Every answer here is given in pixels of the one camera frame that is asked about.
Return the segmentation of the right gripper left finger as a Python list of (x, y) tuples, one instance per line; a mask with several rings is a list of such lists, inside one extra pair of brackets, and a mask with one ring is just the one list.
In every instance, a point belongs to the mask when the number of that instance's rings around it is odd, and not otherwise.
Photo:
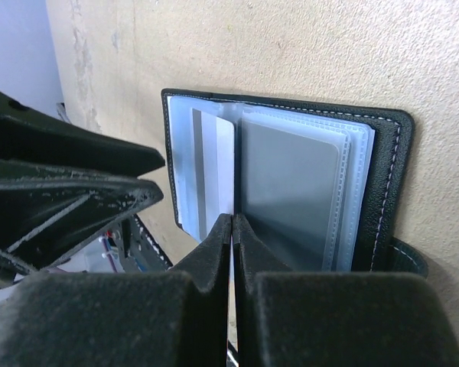
[(232, 218), (168, 271), (40, 272), (3, 307), (0, 366), (224, 366)]

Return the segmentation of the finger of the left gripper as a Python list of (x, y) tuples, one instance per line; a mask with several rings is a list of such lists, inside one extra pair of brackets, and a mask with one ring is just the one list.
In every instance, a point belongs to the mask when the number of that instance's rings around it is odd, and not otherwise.
[(0, 92), (0, 159), (139, 177), (165, 166), (154, 148), (55, 119)]
[(0, 268), (53, 266), (162, 198), (150, 180), (0, 160)]

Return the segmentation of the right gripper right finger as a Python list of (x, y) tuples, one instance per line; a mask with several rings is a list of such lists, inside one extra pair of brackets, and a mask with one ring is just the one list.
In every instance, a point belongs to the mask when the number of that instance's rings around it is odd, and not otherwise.
[(384, 272), (292, 271), (233, 217), (241, 366), (459, 366), (427, 265), (392, 243)]

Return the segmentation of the black card holder wallet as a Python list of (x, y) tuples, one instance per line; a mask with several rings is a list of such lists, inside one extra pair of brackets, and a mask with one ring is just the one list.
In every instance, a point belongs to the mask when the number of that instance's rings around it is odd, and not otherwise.
[(177, 226), (197, 237), (192, 111), (235, 127), (234, 214), (295, 271), (385, 271), (415, 123), (398, 109), (163, 89)]

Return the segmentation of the white card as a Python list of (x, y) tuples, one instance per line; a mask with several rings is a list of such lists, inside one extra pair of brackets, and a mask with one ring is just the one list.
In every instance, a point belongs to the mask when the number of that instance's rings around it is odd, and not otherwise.
[(204, 240), (221, 214), (234, 214), (235, 127), (192, 111), (197, 194), (197, 237)]

